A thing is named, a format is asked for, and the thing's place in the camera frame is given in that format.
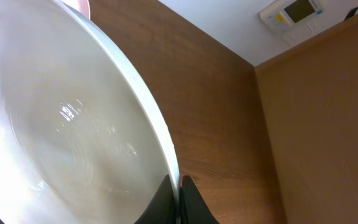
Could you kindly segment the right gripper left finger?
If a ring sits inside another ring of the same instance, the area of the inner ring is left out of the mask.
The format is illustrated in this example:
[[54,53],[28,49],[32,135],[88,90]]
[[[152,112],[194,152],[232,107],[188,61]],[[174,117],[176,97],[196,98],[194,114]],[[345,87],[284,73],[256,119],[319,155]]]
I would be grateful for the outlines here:
[[135,224],[176,224],[176,214],[170,177],[166,175]]

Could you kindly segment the cream white plate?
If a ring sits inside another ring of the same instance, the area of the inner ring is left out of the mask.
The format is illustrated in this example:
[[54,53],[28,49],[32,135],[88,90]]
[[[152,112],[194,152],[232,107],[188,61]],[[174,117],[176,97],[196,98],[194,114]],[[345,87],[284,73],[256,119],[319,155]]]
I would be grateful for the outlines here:
[[0,221],[135,223],[178,162],[122,50],[61,1],[0,1]]

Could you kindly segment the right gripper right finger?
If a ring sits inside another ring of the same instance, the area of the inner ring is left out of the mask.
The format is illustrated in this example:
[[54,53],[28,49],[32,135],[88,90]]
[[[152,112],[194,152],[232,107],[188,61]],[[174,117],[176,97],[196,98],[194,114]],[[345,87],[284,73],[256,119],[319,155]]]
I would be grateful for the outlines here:
[[180,220],[181,224],[219,224],[189,175],[182,178]]

